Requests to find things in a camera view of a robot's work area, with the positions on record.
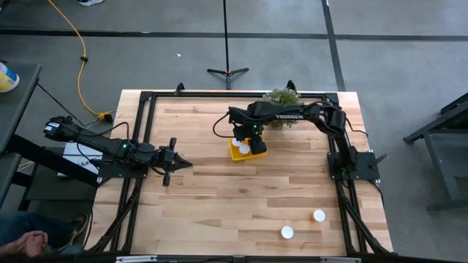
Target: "person's hand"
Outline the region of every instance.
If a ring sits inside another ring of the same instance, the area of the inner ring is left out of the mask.
[[[23,234],[17,240],[8,243],[6,245],[0,246],[0,254],[19,254],[23,252],[24,245],[30,236],[42,235],[45,237],[45,242],[47,244],[47,234],[42,231],[32,231]]]
[[[23,254],[33,257],[39,256],[44,252],[44,248],[48,243],[48,236],[44,232],[29,235],[23,245]]]

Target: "potted plant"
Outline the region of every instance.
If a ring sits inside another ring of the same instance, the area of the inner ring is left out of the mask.
[[[280,105],[296,105],[300,103],[299,97],[300,95],[293,89],[275,88],[267,94],[263,95],[263,101]],[[293,124],[296,124],[297,122],[298,121],[295,120],[275,120],[271,121],[268,125],[275,129],[280,129],[284,125],[291,128]]]

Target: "wooden tabletop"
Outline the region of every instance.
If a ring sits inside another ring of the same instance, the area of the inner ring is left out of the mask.
[[[338,95],[353,128],[365,130],[357,94]],[[122,91],[115,123],[127,121],[133,126],[139,97],[138,90]],[[328,141],[314,124],[301,121],[281,130],[266,127],[263,134],[268,155],[240,162],[231,160],[227,139],[211,131],[229,106],[246,108],[256,100],[157,99],[150,143],[167,145],[171,137],[177,137],[175,149],[194,166],[174,172],[168,188],[162,186],[160,175],[148,174],[143,182],[132,254],[346,254],[335,184],[328,174]],[[124,138],[125,131],[124,126],[119,127],[112,137]],[[222,121],[216,131],[231,135],[232,125]],[[359,151],[369,149],[364,134],[351,132],[349,127],[348,131]],[[99,187],[88,247],[98,241],[115,218],[121,184],[122,179],[112,179]],[[363,221],[382,245],[392,250],[379,192],[366,181],[356,181],[356,189]],[[324,222],[309,220],[316,209],[325,211]],[[126,225],[124,222],[121,237]],[[294,229],[291,240],[280,236],[286,225]],[[350,227],[358,249],[355,226]]]

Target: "gray floor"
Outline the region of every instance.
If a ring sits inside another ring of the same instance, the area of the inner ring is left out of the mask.
[[[117,31],[222,32],[222,3],[214,0],[106,1],[80,7],[57,4],[80,29]],[[466,35],[463,0],[329,0],[337,34]],[[326,33],[319,0],[227,0],[232,32]],[[68,29],[45,0],[12,4],[0,26]],[[124,88],[223,89],[206,68],[224,69],[223,39],[86,37],[90,59],[83,95],[95,110],[112,110]],[[347,91],[357,91],[371,147],[388,154],[380,165],[385,212],[396,252],[468,260],[468,210],[430,216],[426,206],[446,200],[426,146],[405,145],[404,135],[466,93],[468,42],[338,41]],[[44,66],[41,83],[83,121],[93,120],[76,91],[81,46],[76,37],[5,36],[0,58]],[[328,40],[231,39],[231,68],[251,71],[234,89],[271,89],[289,79],[299,90],[336,91]],[[47,118],[64,114],[41,90],[34,92],[19,134],[40,145]],[[96,125],[93,129],[102,130]]]

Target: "black tripod stand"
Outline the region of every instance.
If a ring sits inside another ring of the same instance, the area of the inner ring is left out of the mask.
[[[217,70],[217,69],[208,69],[208,72],[221,74],[226,77],[226,89],[231,89],[231,77],[235,73],[239,72],[248,72],[249,68],[237,69],[230,71],[229,70],[229,48],[227,47],[227,18],[226,18],[226,0],[222,1],[222,7],[224,11],[224,41],[226,42],[226,71]]]

